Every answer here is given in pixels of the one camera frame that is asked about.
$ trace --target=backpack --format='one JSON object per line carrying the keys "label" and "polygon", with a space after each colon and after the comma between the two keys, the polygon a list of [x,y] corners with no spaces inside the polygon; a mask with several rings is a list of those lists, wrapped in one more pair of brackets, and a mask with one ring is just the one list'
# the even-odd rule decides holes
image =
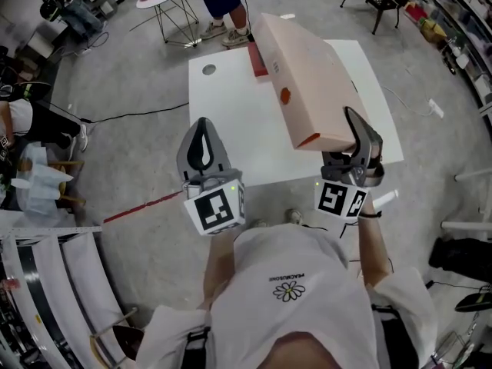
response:
{"label": "backpack", "polygon": [[39,13],[47,21],[53,22],[62,12],[63,2],[61,0],[43,0]]}

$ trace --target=gray floor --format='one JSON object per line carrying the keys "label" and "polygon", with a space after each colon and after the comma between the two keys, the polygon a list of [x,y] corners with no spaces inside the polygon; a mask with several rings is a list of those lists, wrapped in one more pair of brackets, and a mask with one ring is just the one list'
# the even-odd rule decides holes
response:
{"label": "gray floor", "polygon": [[[188,60],[223,50],[218,39],[197,48],[165,45],[158,23],[147,22],[128,32],[153,11],[135,8],[126,0],[108,23],[111,37],[90,55],[65,59],[53,101],[72,103],[80,116],[99,119],[127,112],[169,108],[188,100]],[[206,26],[202,0],[189,0]],[[425,95],[444,110],[422,117],[385,93],[397,127],[405,161],[387,166],[375,196],[397,188],[400,197],[385,209],[381,226],[396,268],[415,266],[426,278],[477,285],[446,272],[430,271],[427,259],[434,239],[442,234],[440,221],[458,216],[477,219],[483,182],[457,184],[452,176],[490,166],[492,150],[470,89],[453,76],[408,18],[385,12],[377,35],[371,30],[376,12],[363,0],[248,0],[251,20],[260,12],[294,13],[296,22],[322,38],[356,39],[361,43],[383,86],[411,108],[426,112]],[[184,23],[175,9],[173,18]],[[167,32],[171,31],[170,23]],[[188,107],[159,115],[124,118],[91,128],[88,150],[79,155],[85,166],[78,191],[88,200],[88,220],[104,218],[180,190],[175,155],[188,127]],[[280,223],[285,208],[304,212],[309,224],[339,234],[341,226],[312,210],[311,179],[248,189],[248,218]],[[124,304],[138,304],[141,324],[158,304],[193,308],[201,300],[201,278],[208,239],[198,236],[182,205],[183,197],[146,208],[105,224],[101,237],[108,269]],[[343,242],[358,258],[356,228]],[[431,294],[439,307],[440,332],[467,329],[469,316],[455,315],[454,305],[469,291],[435,286]]]}

